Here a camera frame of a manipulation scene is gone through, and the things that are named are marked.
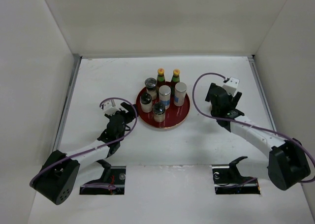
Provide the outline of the dark-cap grinder jar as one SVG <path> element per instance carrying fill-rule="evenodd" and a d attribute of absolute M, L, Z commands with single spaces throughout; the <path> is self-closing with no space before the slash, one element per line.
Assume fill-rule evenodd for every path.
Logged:
<path fill-rule="evenodd" d="M 165 120 L 165 105 L 161 102 L 157 102 L 153 105 L 152 107 L 152 112 L 153 112 L 153 119 L 158 122 L 161 123 Z"/>
<path fill-rule="evenodd" d="M 144 113 L 149 113 L 152 111 L 152 96 L 147 93 L 144 92 L 141 97 L 140 97 L 140 105 L 141 105 L 141 109 Z"/>
<path fill-rule="evenodd" d="M 151 95 L 152 100 L 155 100 L 157 98 L 156 86 L 157 86 L 157 80 L 155 78 L 150 77 L 145 80 L 145 87 L 146 87 L 147 93 Z"/>

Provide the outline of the silver-lid spice jar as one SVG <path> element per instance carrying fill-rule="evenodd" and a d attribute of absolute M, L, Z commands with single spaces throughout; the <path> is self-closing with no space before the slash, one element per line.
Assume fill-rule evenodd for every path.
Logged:
<path fill-rule="evenodd" d="M 178 82 L 175 85 L 174 104 L 178 107 L 182 106 L 186 97 L 187 86 L 183 82 Z"/>
<path fill-rule="evenodd" d="M 168 85 L 162 85 L 159 87 L 159 101 L 164 104 L 167 110 L 170 106 L 171 88 Z"/>

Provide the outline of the sauce bottle yellow cap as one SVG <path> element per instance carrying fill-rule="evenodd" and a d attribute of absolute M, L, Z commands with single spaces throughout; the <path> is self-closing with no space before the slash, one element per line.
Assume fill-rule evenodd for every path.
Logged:
<path fill-rule="evenodd" d="M 173 76 L 171 79 L 172 84 L 177 84 L 180 82 L 180 70 L 179 69 L 174 69 L 173 70 Z"/>
<path fill-rule="evenodd" d="M 157 87 L 161 87 L 163 85 L 165 85 L 165 76 L 164 76 L 164 69 L 163 68 L 159 68 L 157 70 Z"/>

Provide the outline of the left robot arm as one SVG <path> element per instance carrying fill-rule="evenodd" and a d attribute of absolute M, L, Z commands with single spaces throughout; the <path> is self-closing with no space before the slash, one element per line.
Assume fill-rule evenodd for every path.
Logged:
<path fill-rule="evenodd" d="M 105 159 L 119 149 L 124 140 L 135 128 L 138 110 L 135 104 L 122 98 L 122 109 L 112 114 L 105 113 L 109 119 L 106 129 L 91 144 L 67 153 L 53 151 L 41 170 L 30 181 L 30 187 L 56 205 L 66 201 L 71 194 L 79 171 L 94 162 L 107 164 Z"/>

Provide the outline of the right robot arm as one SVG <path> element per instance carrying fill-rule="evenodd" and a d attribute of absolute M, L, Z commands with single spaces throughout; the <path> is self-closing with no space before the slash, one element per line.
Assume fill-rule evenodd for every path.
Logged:
<path fill-rule="evenodd" d="M 295 139 L 286 139 L 273 131 L 258 129 L 243 112 L 236 109 L 242 93 L 230 95 L 226 89 L 212 83 L 205 100 L 212 105 L 211 116 L 227 131 L 245 139 L 268 158 L 268 177 L 285 191 L 310 175 L 305 152 Z"/>

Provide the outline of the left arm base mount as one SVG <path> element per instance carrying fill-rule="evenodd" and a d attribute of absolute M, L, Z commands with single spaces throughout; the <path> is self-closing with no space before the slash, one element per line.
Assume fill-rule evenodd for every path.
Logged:
<path fill-rule="evenodd" d="M 88 181 L 80 186 L 80 195 L 124 195 L 126 167 L 112 166 L 105 160 L 98 160 L 103 167 L 100 178 Z"/>

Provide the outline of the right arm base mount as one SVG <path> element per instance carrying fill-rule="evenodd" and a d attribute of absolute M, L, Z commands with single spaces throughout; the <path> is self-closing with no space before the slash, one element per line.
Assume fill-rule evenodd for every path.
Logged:
<path fill-rule="evenodd" d="M 237 164 L 247 158 L 247 156 L 241 156 L 231 161 L 229 164 L 217 164 L 212 166 L 216 195 L 260 195 L 258 179 L 251 176 L 242 176 L 237 168 Z"/>

